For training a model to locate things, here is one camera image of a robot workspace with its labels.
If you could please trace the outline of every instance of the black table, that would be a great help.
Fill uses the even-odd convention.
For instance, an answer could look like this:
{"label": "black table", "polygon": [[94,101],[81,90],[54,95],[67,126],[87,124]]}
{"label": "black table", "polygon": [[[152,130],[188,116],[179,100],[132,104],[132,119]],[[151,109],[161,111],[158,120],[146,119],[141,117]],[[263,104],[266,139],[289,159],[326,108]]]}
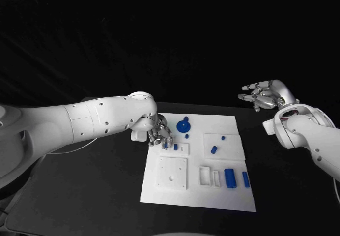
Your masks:
{"label": "black table", "polygon": [[332,179],[303,148],[286,150],[275,135],[266,135],[262,122],[276,111],[156,105],[159,113],[236,117],[257,212],[139,203],[148,146],[146,142],[132,142],[125,131],[99,138],[76,152],[45,156],[5,227],[45,236],[149,236],[168,232],[218,236],[328,229],[340,212]]}

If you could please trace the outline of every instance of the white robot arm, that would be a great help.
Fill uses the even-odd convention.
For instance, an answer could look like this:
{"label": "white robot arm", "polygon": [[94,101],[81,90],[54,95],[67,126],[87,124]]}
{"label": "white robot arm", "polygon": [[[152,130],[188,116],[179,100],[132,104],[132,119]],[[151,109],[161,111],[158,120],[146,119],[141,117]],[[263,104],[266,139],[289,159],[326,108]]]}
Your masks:
{"label": "white robot arm", "polygon": [[130,129],[130,140],[171,146],[171,131],[154,98],[135,92],[76,104],[17,108],[0,105],[0,189],[32,162],[63,146]]}
{"label": "white robot arm", "polygon": [[340,181],[340,130],[328,116],[319,109],[299,104],[279,80],[241,87],[249,89],[253,89],[250,95],[239,94],[239,99],[253,103],[256,112],[259,108],[279,109],[273,119],[262,123],[267,135],[275,134],[287,149],[306,148],[316,166]]}

